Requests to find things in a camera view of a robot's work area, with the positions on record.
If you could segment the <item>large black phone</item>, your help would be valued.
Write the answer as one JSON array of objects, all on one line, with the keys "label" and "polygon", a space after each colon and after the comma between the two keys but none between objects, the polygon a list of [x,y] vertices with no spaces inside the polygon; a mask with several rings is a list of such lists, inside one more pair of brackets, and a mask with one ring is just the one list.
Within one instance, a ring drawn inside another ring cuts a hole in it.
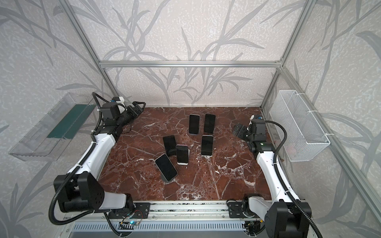
[{"label": "large black phone", "polygon": [[165,178],[166,182],[171,181],[178,175],[178,171],[170,161],[166,154],[162,154],[157,159],[155,159],[155,164],[160,170],[161,174]]}]

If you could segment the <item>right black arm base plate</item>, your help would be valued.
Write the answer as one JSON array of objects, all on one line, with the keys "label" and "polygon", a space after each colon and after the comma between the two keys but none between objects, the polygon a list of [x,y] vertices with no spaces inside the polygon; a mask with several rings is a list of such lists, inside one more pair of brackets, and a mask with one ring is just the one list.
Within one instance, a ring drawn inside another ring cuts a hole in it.
[{"label": "right black arm base plate", "polygon": [[229,218],[240,218],[240,219],[246,218],[246,216],[243,213],[241,201],[230,199],[230,200],[227,200],[226,204],[228,207]]}]

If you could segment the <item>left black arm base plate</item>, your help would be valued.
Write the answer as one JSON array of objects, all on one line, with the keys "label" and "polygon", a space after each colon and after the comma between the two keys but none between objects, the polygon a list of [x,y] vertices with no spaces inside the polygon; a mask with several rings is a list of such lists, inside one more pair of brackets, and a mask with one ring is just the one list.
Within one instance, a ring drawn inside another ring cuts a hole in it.
[{"label": "left black arm base plate", "polygon": [[134,204],[134,209],[117,209],[108,213],[110,219],[147,219],[150,211],[149,202],[137,202]]}]

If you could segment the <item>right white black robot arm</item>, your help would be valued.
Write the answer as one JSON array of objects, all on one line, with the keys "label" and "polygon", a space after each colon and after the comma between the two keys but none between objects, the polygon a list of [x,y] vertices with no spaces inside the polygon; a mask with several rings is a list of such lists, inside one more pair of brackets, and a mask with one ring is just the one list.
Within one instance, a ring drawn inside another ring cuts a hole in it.
[{"label": "right white black robot arm", "polygon": [[278,159],[280,148],[266,140],[266,123],[262,117],[252,117],[246,127],[237,124],[233,134],[247,143],[249,151],[257,158],[271,199],[258,194],[246,194],[242,200],[242,213],[246,218],[259,218],[253,224],[246,222],[243,228],[250,236],[266,231],[270,238],[306,238],[312,211],[294,192]]}]

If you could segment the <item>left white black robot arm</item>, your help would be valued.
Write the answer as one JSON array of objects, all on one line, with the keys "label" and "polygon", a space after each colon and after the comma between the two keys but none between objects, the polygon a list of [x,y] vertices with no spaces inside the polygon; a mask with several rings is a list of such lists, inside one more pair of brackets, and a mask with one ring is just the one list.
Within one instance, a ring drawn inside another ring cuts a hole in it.
[{"label": "left white black robot arm", "polygon": [[54,214],[56,205],[63,213],[106,210],[130,213],[135,210],[130,194],[106,192],[98,179],[124,127],[137,119],[145,106],[145,102],[137,101],[125,106],[116,98],[98,106],[99,118],[91,134],[91,145],[67,174],[54,180],[56,193],[49,207],[50,214]]}]

